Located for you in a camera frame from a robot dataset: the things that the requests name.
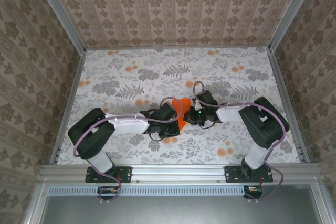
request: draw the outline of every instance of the wall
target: wall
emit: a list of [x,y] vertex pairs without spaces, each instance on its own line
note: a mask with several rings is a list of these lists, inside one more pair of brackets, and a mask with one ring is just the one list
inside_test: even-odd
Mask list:
[[276,55],[309,155],[336,206],[336,0],[304,0]]
[[0,0],[0,223],[19,223],[29,206],[77,63],[47,0]]
[[268,44],[290,0],[61,0],[90,48]]

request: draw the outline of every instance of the black mounting bracket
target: black mounting bracket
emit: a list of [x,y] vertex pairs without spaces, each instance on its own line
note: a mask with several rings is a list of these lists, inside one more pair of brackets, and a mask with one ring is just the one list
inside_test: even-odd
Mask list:
[[[118,179],[121,183],[130,183],[132,179],[132,167],[131,166],[115,166],[114,169],[111,169],[106,172],[107,175],[110,175]],[[111,178],[107,178],[99,175],[92,169],[88,167],[86,178],[86,183],[117,183]]]
[[247,179],[242,172],[241,165],[228,165],[224,167],[225,180],[227,183],[259,183],[260,178],[262,182],[273,182],[272,171],[266,165],[261,166],[255,170],[255,176]]

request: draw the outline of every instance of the black cable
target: black cable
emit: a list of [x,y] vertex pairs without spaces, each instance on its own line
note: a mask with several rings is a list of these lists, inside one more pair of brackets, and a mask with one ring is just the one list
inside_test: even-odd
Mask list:
[[215,125],[215,122],[214,122],[211,126],[209,126],[209,127],[202,128],[202,127],[200,126],[200,128],[201,128],[202,130],[207,130],[207,129],[210,129],[211,127],[213,127],[214,125]]
[[152,138],[152,133],[149,133],[149,137],[151,138],[151,140],[156,141],[156,142],[160,142],[160,141],[162,141],[164,139],[164,137],[163,137],[163,138],[161,138],[159,140],[155,140],[155,139]]

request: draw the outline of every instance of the patterned floor surface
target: patterned floor surface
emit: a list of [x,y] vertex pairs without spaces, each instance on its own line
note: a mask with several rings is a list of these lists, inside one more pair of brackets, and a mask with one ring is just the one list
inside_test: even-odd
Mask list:
[[[254,101],[265,96],[283,114],[265,48],[186,48],[88,51],[68,124],[69,129],[96,107],[112,114],[157,108],[167,96],[192,98],[201,80],[219,102]],[[209,130],[187,125],[178,137],[161,142],[147,135],[112,136],[105,146],[116,164],[240,163],[252,139],[242,123]],[[59,164],[85,164],[72,155],[66,135]],[[290,132],[270,163],[298,163]]]

